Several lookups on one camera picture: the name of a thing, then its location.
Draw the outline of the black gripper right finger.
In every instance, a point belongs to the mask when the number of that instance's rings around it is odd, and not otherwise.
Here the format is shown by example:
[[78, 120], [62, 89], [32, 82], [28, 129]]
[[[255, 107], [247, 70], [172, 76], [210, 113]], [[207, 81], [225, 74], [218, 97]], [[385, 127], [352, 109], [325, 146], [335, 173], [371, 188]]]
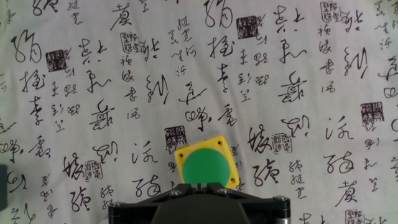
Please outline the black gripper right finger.
[[222, 186], [199, 184], [199, 208], [209, 223], [290, 224], [290, 199], [283, 195], [260, 198]]

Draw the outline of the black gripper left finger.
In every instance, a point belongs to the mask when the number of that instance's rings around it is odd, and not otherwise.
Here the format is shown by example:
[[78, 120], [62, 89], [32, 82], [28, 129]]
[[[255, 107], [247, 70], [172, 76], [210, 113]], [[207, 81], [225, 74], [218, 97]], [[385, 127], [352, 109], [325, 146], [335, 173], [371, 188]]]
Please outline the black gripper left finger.
[[199, 184], [178, 184], [172, 190], [138, 203], [114, 202], [108, 208], [108, 223], [153, 223], [156, 218], [176, 218], [178, 208], [187, 208], [178, 199], [198, 193]]

